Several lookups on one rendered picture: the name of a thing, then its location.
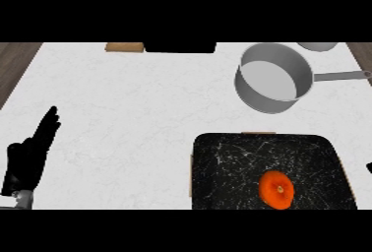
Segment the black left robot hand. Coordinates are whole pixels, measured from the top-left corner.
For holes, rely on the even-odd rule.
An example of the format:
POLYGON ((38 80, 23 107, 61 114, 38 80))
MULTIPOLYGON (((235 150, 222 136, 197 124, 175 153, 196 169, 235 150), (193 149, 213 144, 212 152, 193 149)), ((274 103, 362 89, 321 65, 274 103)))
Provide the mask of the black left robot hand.
POLYGON ((8 147, 8 170, 5 174, 2 196, 13 196, 23 190, 35 191, 39 187, 48 162, 48 152, 54 142, 58 122, 57 107, 54 106, 42 119, 35 136, 23 143, 8 147))

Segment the orange squash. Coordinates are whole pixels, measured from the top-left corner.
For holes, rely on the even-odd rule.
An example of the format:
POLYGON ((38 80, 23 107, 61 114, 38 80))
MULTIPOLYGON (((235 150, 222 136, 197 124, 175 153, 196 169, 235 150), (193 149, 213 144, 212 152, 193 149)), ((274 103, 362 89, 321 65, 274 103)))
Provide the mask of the orange squash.
POLYGON ((277 210, 287 210, 296 195, 290 177, 278 170, 268 171, 259 180, 259 196, 262 201, 277 210))

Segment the black marbled tray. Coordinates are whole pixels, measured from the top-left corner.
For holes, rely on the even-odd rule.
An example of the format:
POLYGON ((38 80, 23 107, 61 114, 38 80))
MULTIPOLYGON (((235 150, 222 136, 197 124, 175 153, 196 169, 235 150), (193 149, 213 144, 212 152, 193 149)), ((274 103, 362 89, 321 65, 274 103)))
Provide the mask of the black marbled tray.
POLYGON ((193 208, 266 210, 263 174, 294 184, 294 210, 355 210, 356 199, 330 140, 318 135, 204 133, 194 143, 193 208))

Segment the light wooden board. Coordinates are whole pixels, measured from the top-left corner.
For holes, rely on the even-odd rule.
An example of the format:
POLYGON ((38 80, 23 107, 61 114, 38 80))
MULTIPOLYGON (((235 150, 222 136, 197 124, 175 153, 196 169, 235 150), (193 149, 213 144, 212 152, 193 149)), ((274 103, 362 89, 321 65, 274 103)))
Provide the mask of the light wooden board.
POLYGON ((110 52, 144 52, 142 42, 108 42, 106 50, 110 52))

